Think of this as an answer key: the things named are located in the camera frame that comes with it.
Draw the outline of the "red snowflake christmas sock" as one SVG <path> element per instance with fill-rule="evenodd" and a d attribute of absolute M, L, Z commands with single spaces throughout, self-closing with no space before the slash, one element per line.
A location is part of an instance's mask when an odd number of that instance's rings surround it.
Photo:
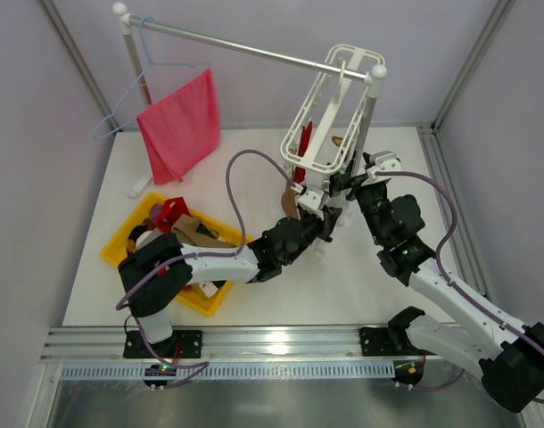
<path fill-rule="evenodd" d="M 298 155 L 302 157 L 309 146 L 309 140 L 311 138 L 313 130 L 313 122 L 310 121 L 306 126 L 301 130 L 301 138 L 298 146 Z M 302 184 L 305 180 L 306 170 L 302 167 L 295 167 L 293 172 L 293 181 L 297 184 Z"/>

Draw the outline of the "tan ribbed sock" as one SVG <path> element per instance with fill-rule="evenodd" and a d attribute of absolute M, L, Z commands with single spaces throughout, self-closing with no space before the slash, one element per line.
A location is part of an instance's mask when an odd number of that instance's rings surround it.
<path fill-rule="evenodd" d="M 287 186 L 280 198 L 282 210 L 288 218 L 299 219 L 301 217 L 296 196 L 297 193 L 290 186 Z"/>

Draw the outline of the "brown sock with dark toe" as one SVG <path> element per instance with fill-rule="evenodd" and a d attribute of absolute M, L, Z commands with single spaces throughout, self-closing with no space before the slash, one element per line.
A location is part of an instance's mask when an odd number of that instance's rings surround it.
<path fill-rule="evenodd" d="M 211 231 L 206 235 L 197 229 L 202 222 L 197 217 L 182 214 L 172 225 L 171 231 L 180 243 L 206 248 L 233 248 L 232 243 L 220 241 Z"/>

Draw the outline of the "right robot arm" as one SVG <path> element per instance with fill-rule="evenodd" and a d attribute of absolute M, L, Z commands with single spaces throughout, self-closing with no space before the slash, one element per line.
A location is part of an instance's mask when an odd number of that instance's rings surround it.
<path fill-rule="evenodd" d="M 496 307 L 444 266 L 441 239 L 431 249 L 419 237 L 424 227 L 416 198 L 390 200 L 392 172 L 346 179 L 342 188 L 358 202 L 385 272 L 439 306 L 457 327 L 447 327 L 423 310 L 408 308 L 389 323 L 408 343 L 437 355 L 478 378 L 504 409 L 521 412 L 532 402 L 544 404 L 544 325 L 527 325 Z"/>

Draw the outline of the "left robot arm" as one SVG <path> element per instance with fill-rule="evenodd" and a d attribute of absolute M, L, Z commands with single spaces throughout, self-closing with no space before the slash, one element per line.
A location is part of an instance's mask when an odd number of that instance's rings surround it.
<path fill-rule="evenodd" d="M 263 283 L 282 273 L 317 239 L 330 242 L 342 214 L 325 207 L 321 216 L 281 218 L 261 237 L 234 248 L 204 248 L 163 234 L 118 265 L 125 295 L 116 310 L 128 308 L 151 343 L 167 340 L 172 327 L 165 308 L 189 284 L 214 281 Z"/>

